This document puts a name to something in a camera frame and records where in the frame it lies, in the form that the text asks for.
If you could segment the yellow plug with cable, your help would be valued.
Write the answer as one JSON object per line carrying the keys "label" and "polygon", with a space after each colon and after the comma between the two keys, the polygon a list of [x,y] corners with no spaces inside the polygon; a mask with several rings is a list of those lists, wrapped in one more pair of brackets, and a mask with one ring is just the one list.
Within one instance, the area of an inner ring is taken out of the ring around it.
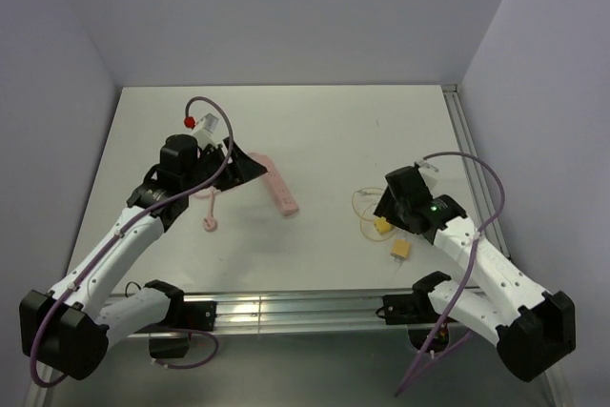
{"label": "yellow plug with cable", "polygon": [[412,244],[404,239],[395,239],[390,249],[390,257],[397,263],[406,261],[411,252]]}

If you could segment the pink power strip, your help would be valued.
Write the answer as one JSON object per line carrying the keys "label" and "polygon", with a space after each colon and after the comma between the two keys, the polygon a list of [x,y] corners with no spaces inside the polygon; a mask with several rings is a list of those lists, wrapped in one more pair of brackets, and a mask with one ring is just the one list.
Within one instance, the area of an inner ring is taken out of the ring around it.
{"label": "pink power strip", "polygon": [[284,217],[296,214],[299,207],[274,161],[261,153],[249,153],[249,157],[266,168],[261,179],[279,213]]}

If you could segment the yellow plug adapter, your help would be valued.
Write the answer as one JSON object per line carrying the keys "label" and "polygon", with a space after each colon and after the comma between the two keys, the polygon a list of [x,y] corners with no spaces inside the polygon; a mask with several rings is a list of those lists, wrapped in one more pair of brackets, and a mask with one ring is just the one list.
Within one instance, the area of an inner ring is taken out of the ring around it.
{"label": "yellow plug adapter", "polygon": [[393,230],[393,226],[391,223],[387,221],[385,217],[376,217],[373,221],[376,232],[379,235],[385,235],[390,233]]}

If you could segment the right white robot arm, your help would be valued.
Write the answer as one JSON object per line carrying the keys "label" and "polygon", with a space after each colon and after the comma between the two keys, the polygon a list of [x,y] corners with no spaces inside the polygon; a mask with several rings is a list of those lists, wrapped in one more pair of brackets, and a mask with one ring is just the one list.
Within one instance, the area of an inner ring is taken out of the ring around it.
{"label": "right white robot arm", "polygon": [[476,228],[447,194],[432,196],[418,167],[387,173],[374,214],[440,249],[475,282],[482,295],[435,271],[410,293],[385,295],[377,314],[388,325],[451,318],[485,338],[516,378],[530,382],[576,348],[576,307],[530,279]]}

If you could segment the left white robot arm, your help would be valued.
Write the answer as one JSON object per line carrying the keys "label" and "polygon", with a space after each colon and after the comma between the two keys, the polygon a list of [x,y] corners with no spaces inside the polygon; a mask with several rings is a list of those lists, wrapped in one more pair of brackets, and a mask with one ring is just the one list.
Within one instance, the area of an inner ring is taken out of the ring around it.
{"label": "left white robot arm", "polygon": [[231,137],[203,145],[189,134],[169,136],[98,245],[47,292],[32,290],[22,299],[21,343],[32,381],[51,388],[67,377],[82,380],[123,338],[150,326],[181,326],[184,293],[167,282],[151,280],[113,305],[107,300],[139,256],[188,209],[192,194],[228,191],[266,171]]}

